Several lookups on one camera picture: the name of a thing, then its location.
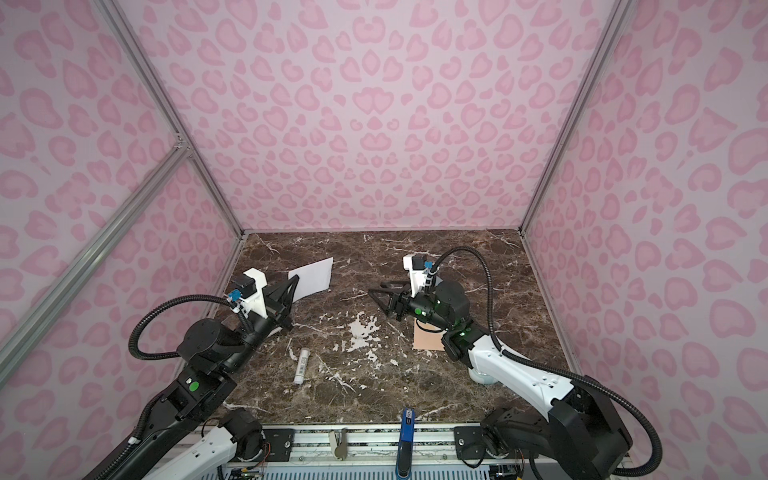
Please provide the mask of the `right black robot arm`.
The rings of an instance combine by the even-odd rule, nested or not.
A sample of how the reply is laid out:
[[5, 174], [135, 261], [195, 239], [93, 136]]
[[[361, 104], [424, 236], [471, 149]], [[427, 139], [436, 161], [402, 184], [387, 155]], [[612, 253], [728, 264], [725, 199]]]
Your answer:
[[368, 294], [387, 316], [410, 316], [430, 325], [440, 333], [450, 359], [477, 379], [504, 385], [532, 406], [532, 411], [521, 413], [493, 410], [480, 423], [480, 438], [466, 453], [469, 460], [543, 455], [557, 461], [572, 479], [615, 474], [632, 439], [610, 398], [591, 386], [504, 356], [489, 331], [472, 319], [470, 301], [457, 282], [444, 281], [431, 293], [417, 294], [405, 282], [384, 283]]

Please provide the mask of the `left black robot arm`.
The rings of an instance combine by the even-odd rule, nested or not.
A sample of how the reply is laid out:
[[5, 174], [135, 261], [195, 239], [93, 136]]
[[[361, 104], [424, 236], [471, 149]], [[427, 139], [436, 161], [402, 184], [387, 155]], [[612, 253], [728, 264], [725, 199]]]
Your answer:
[[[181, 440], [203, 425], [235, 389], [235, 374], [269, 336], [292, 327], [290, 318], [300, 278], [269, 284], [258, 273], [238, 277], [226, 296], [189, 294], [161, 303], [133, 328], [128, 351], [142, 361], [180, 358], [177, 377], [142, 408], [132, 431], [89, 473], [90, 479], [142, 479]], [[185, 303], [205, 302], [229, 308], [238, 319], [230, 328], [214, 318], [193, 323], [178, 347], [145, 352], [139, 346], [144, 330], [167, 310]]]

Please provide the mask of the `green bordered floral letter paper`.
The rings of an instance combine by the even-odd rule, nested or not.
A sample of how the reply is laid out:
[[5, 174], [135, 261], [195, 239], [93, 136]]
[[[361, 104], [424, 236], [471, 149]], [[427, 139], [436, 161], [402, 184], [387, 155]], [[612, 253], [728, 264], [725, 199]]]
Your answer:
[[321, 293], [330, 288], [333, 258], [329, 257], [318, 262], [304, 265], [288, 272], [288, 278], [298, 278], [294, 301]]

